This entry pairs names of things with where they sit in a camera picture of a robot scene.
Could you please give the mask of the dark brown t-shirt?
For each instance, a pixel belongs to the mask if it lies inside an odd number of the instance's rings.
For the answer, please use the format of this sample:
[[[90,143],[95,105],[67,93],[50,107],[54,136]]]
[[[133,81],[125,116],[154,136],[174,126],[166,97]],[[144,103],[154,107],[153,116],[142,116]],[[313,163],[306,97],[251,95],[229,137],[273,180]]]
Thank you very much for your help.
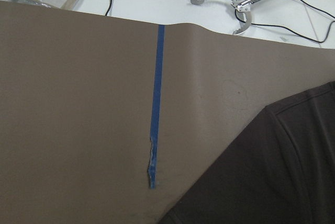
[[[334,82],[262,109],[161,223],[334,223]]]

